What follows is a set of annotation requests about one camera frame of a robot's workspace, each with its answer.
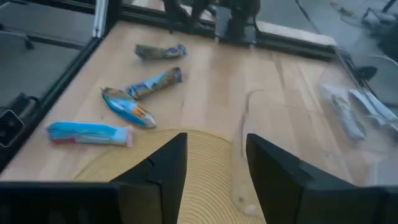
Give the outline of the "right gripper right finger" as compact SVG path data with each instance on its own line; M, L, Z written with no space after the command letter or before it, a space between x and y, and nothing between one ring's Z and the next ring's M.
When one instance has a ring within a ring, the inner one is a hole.
M386 192L357 187L254 133L249 172L267 224L375 224Z

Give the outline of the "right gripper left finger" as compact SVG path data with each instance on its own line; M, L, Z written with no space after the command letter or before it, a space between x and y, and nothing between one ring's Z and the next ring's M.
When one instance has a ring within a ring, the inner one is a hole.
M187 173L187 133L179 133L118 175L123 224L177 224Z

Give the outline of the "long clear plastic bin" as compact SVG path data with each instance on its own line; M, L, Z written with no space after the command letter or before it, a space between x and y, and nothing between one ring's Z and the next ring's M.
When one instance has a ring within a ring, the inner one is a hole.
M355 147L332 126L320 98L319 110L278 103L261 91L248 94L234 142L231 198L246 215L264 214L249 172L246 139L249 133L357 187L380 187L386 192L375 224L398 223L398 149Z

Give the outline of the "blue orange-marked granola bar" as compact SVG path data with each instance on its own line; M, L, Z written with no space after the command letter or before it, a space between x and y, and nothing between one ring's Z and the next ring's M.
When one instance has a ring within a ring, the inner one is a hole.
M110 110L126 121L142 128L157 126L154 117L126 92L105 87L101 89L101 96Z

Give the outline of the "light blue red-ended granola bar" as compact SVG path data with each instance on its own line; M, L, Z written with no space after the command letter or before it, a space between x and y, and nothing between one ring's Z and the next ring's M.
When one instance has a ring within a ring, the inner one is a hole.
M99 123L57 121L47 126L47 136L54 144L105 144L131 147L134 128Z

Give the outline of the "green brown-print granola bar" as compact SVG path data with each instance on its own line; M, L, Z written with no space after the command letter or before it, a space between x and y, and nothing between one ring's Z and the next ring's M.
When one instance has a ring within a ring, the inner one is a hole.
M348 101L347 89L330 84L322 84L320 91L328 100L346 136L354 142L365 140L366 130Z

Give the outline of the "blue brown granola bar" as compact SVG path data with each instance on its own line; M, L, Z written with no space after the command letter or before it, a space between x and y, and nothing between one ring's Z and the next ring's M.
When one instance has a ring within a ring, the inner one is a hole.
M179 67L174 67L149 79L129 85L125 91L135 100L140 100L147 95L181 82L183 82L182 71Z

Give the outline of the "green blue granola bar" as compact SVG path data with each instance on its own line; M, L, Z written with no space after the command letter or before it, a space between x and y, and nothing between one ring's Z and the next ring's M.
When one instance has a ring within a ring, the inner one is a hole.
M183 44L177 44L176 46L166 48L137 44L134 53L142 60L182 58L188 54Z

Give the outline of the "round yellow woven placemat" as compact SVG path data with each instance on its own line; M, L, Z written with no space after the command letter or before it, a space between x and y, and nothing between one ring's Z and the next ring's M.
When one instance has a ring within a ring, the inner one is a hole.
M177 224L266 224L245 215L231 199L232 144L209 133L187 130L188 160ZM166 129L139 134L132 148L110 147L75 176L76 180L110 181L138 164L179 133Z

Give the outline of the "silver aluminium rail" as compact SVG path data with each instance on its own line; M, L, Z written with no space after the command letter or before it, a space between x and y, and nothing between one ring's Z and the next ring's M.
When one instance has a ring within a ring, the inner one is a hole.
M93 37L101 38L105 32L109 0L96 0Z

